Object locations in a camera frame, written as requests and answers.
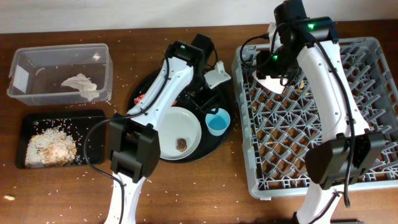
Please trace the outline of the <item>pink bowl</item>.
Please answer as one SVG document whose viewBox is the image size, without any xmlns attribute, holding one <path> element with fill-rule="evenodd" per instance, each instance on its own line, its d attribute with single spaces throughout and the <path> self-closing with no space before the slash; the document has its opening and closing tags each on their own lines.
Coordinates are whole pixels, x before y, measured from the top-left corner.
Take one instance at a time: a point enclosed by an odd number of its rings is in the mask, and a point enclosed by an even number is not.
<svg viewBox="0 0 398 224">
<path fill-rule="evenodd" d="M 266 76 L 265 79 L 260 79 L 256 70 L 252 72 L 252 75 L 258 84 L 260 84 L 260 86 L 277 94 L 283 94 L 285 90 L 285 84 L 288 82 L 287 78 L 271 78 L 270 76 Z"/>
</svg>

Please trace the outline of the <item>light blue cup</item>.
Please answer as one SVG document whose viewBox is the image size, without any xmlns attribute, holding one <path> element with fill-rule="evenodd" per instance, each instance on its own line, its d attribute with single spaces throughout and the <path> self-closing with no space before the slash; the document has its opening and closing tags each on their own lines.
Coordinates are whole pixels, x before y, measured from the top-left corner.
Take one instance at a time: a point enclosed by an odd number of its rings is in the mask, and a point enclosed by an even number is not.
<svg viewBox="0 0 398 224">
<path fill-rule="evenodd" d="M 229 127 L 231 118 L 223 108 L 213 108 L 205 116 L 206 126 L 213 136 L 221 136 Z"/>
</svg>

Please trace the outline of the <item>grey plate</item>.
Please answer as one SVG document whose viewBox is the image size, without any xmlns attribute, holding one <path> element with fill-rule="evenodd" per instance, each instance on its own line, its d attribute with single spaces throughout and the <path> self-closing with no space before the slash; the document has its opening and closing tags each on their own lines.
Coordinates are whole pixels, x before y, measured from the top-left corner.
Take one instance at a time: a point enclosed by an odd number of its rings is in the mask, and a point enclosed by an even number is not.
<svg viewBox="0 0 398 224">
<path fill-rule="evenodd" d="M 173 106 L 169 108 L 159 126 L 160 158 L 181 159 L 190 155 L 201 140 L 201 125 L 198 118 L 187 109 Z M 187 141 L 187 150 L 176 150 L 177 139 Z"/>
</svg>

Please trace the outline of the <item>brown food scrap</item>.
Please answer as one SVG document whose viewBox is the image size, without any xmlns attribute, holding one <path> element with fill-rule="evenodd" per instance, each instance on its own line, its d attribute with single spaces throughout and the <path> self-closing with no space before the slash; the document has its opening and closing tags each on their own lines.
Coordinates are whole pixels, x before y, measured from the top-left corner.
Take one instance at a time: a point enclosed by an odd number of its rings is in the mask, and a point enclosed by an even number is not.
<svg viewBox="0 0 398 224">
<path fill-rule="evenodd" d="M 184 138 L 178 138 L 177 139 L 177 146 L 176 146 L 176 150 L 180 151 L 180 152 L 184 152 L 187 150 L 187 141 Z"/>
</svg>

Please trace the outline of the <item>white tissue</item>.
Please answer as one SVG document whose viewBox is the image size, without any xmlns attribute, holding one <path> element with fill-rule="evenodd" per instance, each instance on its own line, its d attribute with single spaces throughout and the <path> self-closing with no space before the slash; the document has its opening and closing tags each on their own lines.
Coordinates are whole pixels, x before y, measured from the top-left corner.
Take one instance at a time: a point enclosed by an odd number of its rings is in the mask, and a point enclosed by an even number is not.
<svg viewBox="0 0 398 224">
<path fill-rule="evenodd" d="M 80 92 L 80 95 L 88 101 L 92 101 L 100 96 L 97 92 L 97 84 L 92 83 L 91 80 L 82 73 L 66 79 L 61 83 L 61 86 L 77 89 Z"/>
</svg>

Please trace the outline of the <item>rice and peanut waste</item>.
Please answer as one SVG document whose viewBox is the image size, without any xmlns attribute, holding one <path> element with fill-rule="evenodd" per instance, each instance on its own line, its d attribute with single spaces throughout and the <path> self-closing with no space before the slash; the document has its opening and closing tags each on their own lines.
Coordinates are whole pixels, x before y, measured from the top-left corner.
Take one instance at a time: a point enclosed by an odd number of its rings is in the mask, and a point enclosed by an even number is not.
<svg viewBox="0 0 398 224">
<path fill-rule="evenodd" d="M 57 128 L 49 128 L 29 140 L 25 167 L 64 166 L 73 163 L 76 154 L 76 143 L 71 136 Z"/>
</svg>

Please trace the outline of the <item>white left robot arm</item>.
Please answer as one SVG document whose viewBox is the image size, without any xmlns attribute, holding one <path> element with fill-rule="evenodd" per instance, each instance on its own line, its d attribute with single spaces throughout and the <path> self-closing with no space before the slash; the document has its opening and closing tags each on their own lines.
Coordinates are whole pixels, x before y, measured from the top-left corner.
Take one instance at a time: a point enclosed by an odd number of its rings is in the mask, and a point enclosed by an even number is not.
<svg viewBox="0 0 398 224">
<path fill-rule="evenodd" d="M 125 115 L 116 114 L 89 130 L 84 151 L 93 132 L 109 124 L 112 173 L 106 176 L 113 180 L 113 192 L 106 223 L 135 223 L 141 188 L 160 159 L 159 127 L 181 92 L 198 92 L 207 86 L 203 72 L 214 49 L 213 41 L 203 34 L 197 34 L 191 44 L 178 40 L 170 44 L 143 99 Z"/>
</svg>

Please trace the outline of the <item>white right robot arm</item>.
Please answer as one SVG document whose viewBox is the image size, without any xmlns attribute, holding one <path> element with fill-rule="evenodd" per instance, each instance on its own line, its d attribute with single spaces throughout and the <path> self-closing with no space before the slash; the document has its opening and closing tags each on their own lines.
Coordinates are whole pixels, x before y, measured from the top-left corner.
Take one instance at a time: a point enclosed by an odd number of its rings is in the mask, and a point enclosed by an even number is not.
<svg viewBox="0 0 398 224">
<path fill-rule="evenodd" d="M 295 223 L 329 223 L 339 202 L 350 205 L 348 187 L 365 174 L 384 148 L 381 132 L 372 132 L 349 87 L 340 57 L 338 34 L 329 17 L 309 18 L 301 0 L 274 9 L 271 47 L 256 56 L 254 78 L 282 93 L 304 73 L 318 109 L 322 143 L 305 155 L 310 185 Z"/>
</svg>

